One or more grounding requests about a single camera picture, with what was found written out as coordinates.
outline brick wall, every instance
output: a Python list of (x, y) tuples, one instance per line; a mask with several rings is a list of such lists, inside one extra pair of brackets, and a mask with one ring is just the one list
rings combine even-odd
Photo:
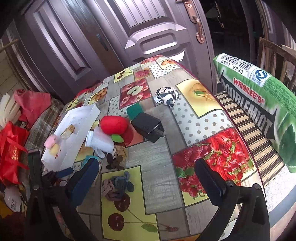
[(14, 73), (6, 52), (0, 53), (0, 97), (8, 93), (13, 95), (16, 89), (26, 89), (19, 77)]

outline cherry stem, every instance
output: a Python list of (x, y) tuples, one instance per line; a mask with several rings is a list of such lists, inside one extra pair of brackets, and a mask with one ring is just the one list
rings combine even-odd
[[(129, 211), (136, 219), (138, 219), (140, 221), (140, 223), (148, 223), (148, 222), (143, 222), (141, 219), (139, 219), (136, 215), (134, 215), (128, 208), (127, 208), (127, 211)], [(162, 226), (165, 226), (166, 228), (170, 227), (168, 225), (165, 225), (165, 224), (162, 224), (162, 223), (159, 223), (158, 225), (162, 225)]]

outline striped mat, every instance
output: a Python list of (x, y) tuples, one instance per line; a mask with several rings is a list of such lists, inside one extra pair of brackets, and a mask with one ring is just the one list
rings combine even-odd
[(246, 140), (266, 186), (284, 167), (282, 158), (248, 115), (226, 94), (216, 94), (217, 99), (227, 110), (232, 120)]

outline fruit-patterned tablecloth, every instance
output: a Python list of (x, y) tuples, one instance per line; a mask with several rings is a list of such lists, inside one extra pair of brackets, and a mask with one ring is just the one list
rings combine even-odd
[[(161, 87), (174, 87), (179, 92), (173, 107), (154, 102), (153, 95)], [(217, 211), (194, 173), (198, 158), (205, 159), (224, 180), (248, 187), (259, 183), (263, 188), (245, 141), (218, 100), (177, 62), (162, 55), (126, 68), (82, 93), (65, 106), (57, 123), (68, 110), (90, 104), (101, 111), (93, 128), (105, 115), (128, 120), (126, 109), (135, 103), (161, 120), (165, 138), (151, 143), (133, 129), (126, 143), (126, 169), (107, 170), (108, 163), (103, 160), (95, 198), (87, 195), (84, 208), (78, 207), (78, 212), (85, 214), (89, 203), (90, 220), (92, 214), (98, 219), (90, 228), (98, 238), (195, 240)], [(92, 154), (92, 148), (83, 145), (74, 169), (79, 170), (84, 157)], [(135, 191), (126, 192), (127, 205), (121, 209), (118, 203), (101, 198), (99, 189), (104, 179), (125, 171), (129, 171)], [(231, 232), (240, 208), (238, 204), (222, 239)]]

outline blue logo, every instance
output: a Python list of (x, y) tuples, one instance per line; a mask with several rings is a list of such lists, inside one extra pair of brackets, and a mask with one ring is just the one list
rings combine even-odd
[(255, 76), (257, 80), (262, 81), (261, 79), (265, 79), (267, 77), (267, 73), (263, 70), (256, 70)]

